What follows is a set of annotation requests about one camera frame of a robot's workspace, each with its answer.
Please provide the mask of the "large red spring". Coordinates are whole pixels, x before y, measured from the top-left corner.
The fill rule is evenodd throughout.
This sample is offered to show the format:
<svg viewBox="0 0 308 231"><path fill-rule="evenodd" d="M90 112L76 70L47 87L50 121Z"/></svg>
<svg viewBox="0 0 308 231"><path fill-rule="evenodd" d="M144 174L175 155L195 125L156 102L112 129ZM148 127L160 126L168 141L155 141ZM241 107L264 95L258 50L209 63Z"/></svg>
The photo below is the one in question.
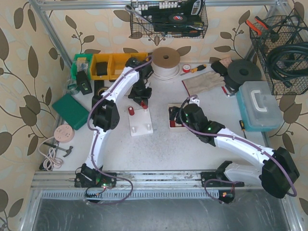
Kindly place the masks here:
<svg viewBox="0 0 308 231"><path fill-rule="evenodd" d="M130 106L130 107L128 108L128 113L129 113L130 116L135 115L134 108Z"/></svg>
<svg viewBox="0 0 308 231"><path fill-rule="evenodd" d="M141 102L141 106L142 106L143 109L147 109L148 108L147 104L144 101Z"/></svg>

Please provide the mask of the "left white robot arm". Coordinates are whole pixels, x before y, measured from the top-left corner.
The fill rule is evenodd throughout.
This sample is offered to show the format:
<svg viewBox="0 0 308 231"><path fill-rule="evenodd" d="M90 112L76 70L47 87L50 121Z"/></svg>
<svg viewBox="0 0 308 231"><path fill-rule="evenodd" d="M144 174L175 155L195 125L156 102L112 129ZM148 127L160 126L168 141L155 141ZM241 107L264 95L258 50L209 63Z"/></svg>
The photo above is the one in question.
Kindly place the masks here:
<svg viewBox="0 0 308 231"><path fill-rule="evenodd" d="M102 173L101 149L111 130L115 129L120 121L117 103L124 95L130 91L129 99L144 109L148 107L152 88L147 86L147 80L154 73L151 62L150 55L144 61L129 58L120 77L101 96L92 100L92 109L87 119L87 126L93 131L90 152L85 162L88 168Z"/></svg>

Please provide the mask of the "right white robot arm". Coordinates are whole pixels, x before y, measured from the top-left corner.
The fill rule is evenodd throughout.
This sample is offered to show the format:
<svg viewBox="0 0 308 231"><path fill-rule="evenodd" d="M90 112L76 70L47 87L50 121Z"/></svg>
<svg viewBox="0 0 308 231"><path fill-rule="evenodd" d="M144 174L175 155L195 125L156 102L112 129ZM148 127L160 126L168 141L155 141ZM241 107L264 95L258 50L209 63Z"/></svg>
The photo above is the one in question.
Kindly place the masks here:
<svg viewBox="0 0 308 231"><path fill-rule="evenodd" d="M239 155L249 165L239 165L232 161L223 162L216 170L216 178L205 180L203 187L211 182L261 186L267 193L284 198L297 196L294 183L299 171L290 153L280 147L272 149L238 136L223 124L208 120L199 106L197 95L189 96L181 106L169 108L169 118L174 123L187 128L198 139L214 147Z"/></svg>

